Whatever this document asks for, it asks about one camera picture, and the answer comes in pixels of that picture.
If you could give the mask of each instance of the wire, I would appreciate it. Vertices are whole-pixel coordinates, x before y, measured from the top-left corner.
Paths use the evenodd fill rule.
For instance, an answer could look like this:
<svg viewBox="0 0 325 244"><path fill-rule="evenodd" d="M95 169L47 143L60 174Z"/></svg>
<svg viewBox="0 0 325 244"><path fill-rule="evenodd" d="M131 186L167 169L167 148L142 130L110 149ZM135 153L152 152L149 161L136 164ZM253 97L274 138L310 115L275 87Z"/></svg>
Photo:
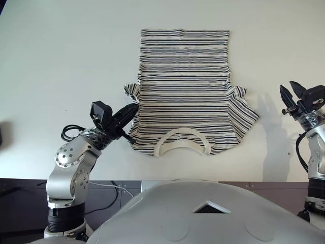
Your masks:
<svg viewBox="0 0 325 244"><path fill-rule="evenodd" d="M301 163L301 166L303 166L305 171L308 172L308 165L306 164L305 160L301 157L300 151L299 151L299 144L302 141L302 139L304 139L305 136L306 136L306 132L304 132L303 134L299 134L299 137L296 140L296 153L298 155L298 159L299 159L299 161Z"/></svg>
<svg viewBox="0 0 325 244"><path fill-rule="evenodd" d="M116 202L116 200L118 198L118 189L116 187L118 187L118 186L116 185L116 183L113 180L111 180L111 183L115 187L115 191L116 191L115 199L113 200L113 202L111 202L107 207L94 209L92 211L89 211L89 212L85 213L85 215L91 214L92 212L96 212L96 211L100 211L100 210L107 209L107 208L111 207Z"/></svg>
<svg viewBox="0 0 325 244"><path fill-rule="evenodd" d="M42 184L46 184L46 182L47 182L47 180L44 181L44 182L38 183L36 186L39 187L39 186L42 185Z"/></svg>
<svg viewBox="0 0 325 244"><path fill-rule="evenodd" d="M72 141L73 139L75 139L75 137L67 136L66 132L69 130L84 131L84 130L86 130L86 128L83 128L78 125L68 125L68 126L64 127L62 130L62 133L61 133L61 138L63 141L69 142L69 141Z"/></svg>
<svg viewBox="0 0 325 244"><path fill-rule="evenodd" d="M98 185L98 186L103 186L103 187L115 187L115 188L119 188L119 189L122 189L122 190L125 190L127 193L129 193L131 195L131 197L134 197L134 195L129 192L126 188L124 187L118 187L118 186L114 186L114 185L104 185L104 184L98 184L98 183L95 183L95 182L91 182L90 183L94 184L94 185Z"/></svg>

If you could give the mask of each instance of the black cable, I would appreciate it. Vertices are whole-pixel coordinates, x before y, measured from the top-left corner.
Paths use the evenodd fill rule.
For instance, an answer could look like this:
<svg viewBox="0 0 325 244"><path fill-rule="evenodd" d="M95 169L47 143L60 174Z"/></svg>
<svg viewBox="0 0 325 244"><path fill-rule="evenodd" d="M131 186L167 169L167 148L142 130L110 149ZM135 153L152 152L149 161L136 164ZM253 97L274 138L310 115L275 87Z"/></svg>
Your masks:
<svg viewBox="0 0 325 244"><path fill-rule="evenodd" d="M46 184L46 182L47 182L47 180L46 180L46 181L43 181L43 182L41 182L41 183L38 183L36 186L39 187L39 186L42 185L42 184Z"/></svg>
<svg viewBox="0 0 325 244"><path fill-rule="evenodd" d="M302 139L304 139L305 136L306 136L306 132L304 132L303 134L299 134L299 137L296 140L296 152L297 152L298 159L299 159L301 165L303 166L303 168L305 169L305 171L308 172L308 165L306 164L306 162L304 161L304 159L301 157L300 152L299 152L299 144L302 141Z"/></svg>
<svg viewBox="0 0 325 244"><path fill-rule="evenodd" d="M115 183L115 181L111 180L111 183L112 183L112 185L117 186L117 184ZM115 191L116 191L115 199L114 199L113 202L111 202L107 207L94 209L94 210L92 210L92 211L89 211L89 212L85 213L85 215L88 215L88 214L91 214L92 212L96 212L96 211L104 210L104 209L107 209L107 208L111 207L111 206L116 202L116 200L117 200L117 198L118 198L118 189L117 189L116 187L115 187Z"/></svg>
<svg viewBox="0 0 325 244"><path fill-rule="evenodd" d="M84 131L86 130L85 128L78 126L78 125L68 125L66 127L63 128L62 133L61 133L61 138L63 141L72 141L73 139L75 139L74 137L70 137L66 135L66 132L69 130L78 130L78 131Z"/></svg>

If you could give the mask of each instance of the striped shirt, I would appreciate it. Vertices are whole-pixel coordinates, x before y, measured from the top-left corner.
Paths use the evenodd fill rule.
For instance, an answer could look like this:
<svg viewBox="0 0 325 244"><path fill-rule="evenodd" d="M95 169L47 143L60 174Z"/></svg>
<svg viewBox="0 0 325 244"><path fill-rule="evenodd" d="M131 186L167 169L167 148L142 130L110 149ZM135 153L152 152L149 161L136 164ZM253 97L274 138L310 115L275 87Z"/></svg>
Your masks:
<svg viewBox="0 0 325 244"><path fill-rule="evenodd" d="M140 103L132 148L161 156L178 147L217 154L239 144L257 121L246 89L230 84L228 30L141 31L138 83L125 92Z"/></svg>

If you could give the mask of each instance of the floor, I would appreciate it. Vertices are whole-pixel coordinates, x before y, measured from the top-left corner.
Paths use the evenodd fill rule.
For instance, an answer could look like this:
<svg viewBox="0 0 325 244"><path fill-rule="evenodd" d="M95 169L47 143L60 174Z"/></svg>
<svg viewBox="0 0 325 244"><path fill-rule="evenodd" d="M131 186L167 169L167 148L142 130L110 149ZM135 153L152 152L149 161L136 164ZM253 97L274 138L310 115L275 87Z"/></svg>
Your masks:
<svg viewBox="0 0 325 244"><path fill-rule="evenodd" d="M42 231L47 221L47 194L43 180L0 179L0 194L9 189L17 189L8 195L0 195L0 244L27 243L42 238ZM95 181L98 184L110 185L110 181ZM136 195L141 190L141 181L116 181L117 185L127 188ZM303 209L307 194L306 182L224 182L235 185L265 197L281 207L297 214ZM117 201L105 210L86 215L91 228L98 228L104 221L111 218L131 196L119 190ZM115 198L113 187L90 185L86 201L86 212L103 208ZM16 232L21 236L12 237Z"/></svg>

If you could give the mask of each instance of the white table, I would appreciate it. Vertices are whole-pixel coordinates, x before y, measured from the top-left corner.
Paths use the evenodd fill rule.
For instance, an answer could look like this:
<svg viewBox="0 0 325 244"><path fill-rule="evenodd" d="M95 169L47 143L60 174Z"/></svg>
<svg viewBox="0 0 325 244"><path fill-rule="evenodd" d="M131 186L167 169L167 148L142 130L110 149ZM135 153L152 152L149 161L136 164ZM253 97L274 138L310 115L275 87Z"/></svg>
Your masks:
<svg viewBox="0 0 325 244"><path fill-rule="evenodd" d="M0 16L0 177L45 179L68 124L91 127L91 102L117 111L136 82L142 28L230 29L231 81L261 116L242 144L216 156L176 149L157 159L121 138L92 179L306 181L282 116L279 85L324 84L325 1L8 0ZM308 160L307 142L302 143Z"/></svg>

